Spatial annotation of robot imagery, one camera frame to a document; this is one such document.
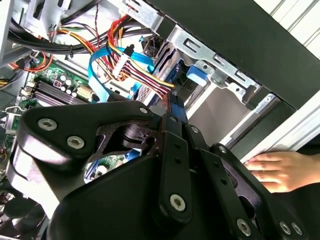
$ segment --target ram slot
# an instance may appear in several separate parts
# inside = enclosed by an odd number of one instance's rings
[[[61,91],[60,89],[57,89],[54,86],[51,86],[43,81],[39,81],[37,83],[36,90],[44,93],[45,95],[51,96],[52,98],[65,103],[66,105],[79,105],[87,103],[83,100],[74,98],[66,94],[65,92]]]
[[[56,99],[54,99],[46,94],[43,94],[39,91],[35,91],[33,93],[33,97],[36,98],[37,100],[40,100],[42,102],[45,102],[45,103],[51,105],[51,106],[64,106],[64,105],[66,105],[64,102],[56,100]]]

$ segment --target fan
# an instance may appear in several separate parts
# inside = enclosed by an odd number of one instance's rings
[[[7,237],[36,236],[46,215],[40,204],[25,198],[11,186],[0,187],[0,234]]]

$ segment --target finger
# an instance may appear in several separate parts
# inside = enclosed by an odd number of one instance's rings
[[[260,182],[282,183],[279,171],[252,171],[251,172]]]
[[[268,189],[270,193],[286,193],[288,189],[277,182],[262,182],[263,186]]]
[[[280,161],[253,161],[244,166],[250,171],[279,171],[282,169]]]
[[[284,157],[283,152],[269,152],[257,155],[249,160],[249,163],[255,161],[268,161],[268,162],[277,162],[281,161]]]

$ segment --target screw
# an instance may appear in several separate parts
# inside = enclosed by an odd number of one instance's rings
[[[52,131],[55,130],[58,125],[56,121],[50,119],[50,118],[42,118],[38,121],[38,126],[46,131]]]
[[[34,58],[32,61],[33,61],[35,64],[39,64],[39,63],[40,63],[39,58]]]
[[[196,128],[195,126],[192,126],[192,127],[191,127],[191,130],[192,130],[194,133],[196,133],[196,134],[199,133],[199,129]]]
[[[140,111],[143,112],[144,114],[147,114],[148,113],[148,110],[143,108],[143,107],[140,107]]]
[[[290,228],[289,228],[283,221],[281,221],[279,224],[280,224],[281,229],[282,229],[286,234],[291,235],[291,230],[290,230]]]
[[[297,224],[295,224],[294,222],[291,224],[292,225],[292,227],[293,227],[293,229],[295,230],[295,232],[297,233],[297,234],[299,234],[299,235],[303,235],[303,233],[302,233],[302,230],[300,229],[300,227],[297,225]]]
[[[223,146],[219,146],[219,150],[223,153],[226,154],[227,150]]]
[[[177,194],[171,195],[170,203],[171,203],[171,206],[174,207],[174,209],[179,212],[183,212],[186,209],[185,200]]]
[[[172,121],[174,121],[174,122],[177,122],[177,121],[178,121],[178,120],[177,120],[175,117],[173,117],[173,116],[171,116],[170,119],[171,119]]]
[[[250,237],[251,236],[251,229],[248,225],[248,223],[239,218],[237,221],[236,221],[236,225],[238,226],[239,230],[247,237]]]
[[[79,136],[70,136],[66,142],[73,149],[82,149],[85,146],[85,141]]]

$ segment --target motherboard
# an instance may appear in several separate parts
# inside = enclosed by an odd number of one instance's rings
[[[16,131],[19,127],[21,115],[31,108],[78,105],[78,104],[94,104],[98,101],[98,97],[89,87],[89,82],[85,78],[81,78],[61,67],[52,63],[46,70],[29,73],[24,87],[17,97],[15,106],[6,109],[5,117],[6,137],[1,151],[0,161],[3,167],[6,161],[10,159],[16,139]],[[99,177],[102,173],[116,168],[119,161],[125,157],[107,156],[96,162],[89,163],[87,170],[88,180]]]

